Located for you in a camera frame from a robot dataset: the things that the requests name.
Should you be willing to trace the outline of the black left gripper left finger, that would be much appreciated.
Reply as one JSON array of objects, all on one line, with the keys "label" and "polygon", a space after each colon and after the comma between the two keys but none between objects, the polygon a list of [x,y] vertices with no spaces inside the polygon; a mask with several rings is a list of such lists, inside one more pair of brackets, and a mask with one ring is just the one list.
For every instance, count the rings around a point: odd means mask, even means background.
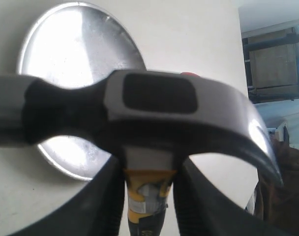
[{"label": "black left gripper left finger", "polygon": [[15,236],[117,236],[124,206],[124,176],[111,157],[77,195]]}]

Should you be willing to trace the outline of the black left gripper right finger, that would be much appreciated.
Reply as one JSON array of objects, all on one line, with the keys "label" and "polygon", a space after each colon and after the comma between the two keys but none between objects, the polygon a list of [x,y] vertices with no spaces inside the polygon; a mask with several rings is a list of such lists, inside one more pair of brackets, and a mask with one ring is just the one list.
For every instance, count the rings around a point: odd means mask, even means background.
[{"label": "black left gripper right finger", "polygon": [[174,206],[182,236],[285,236],[222,194],[186,159],[174,179]]}]

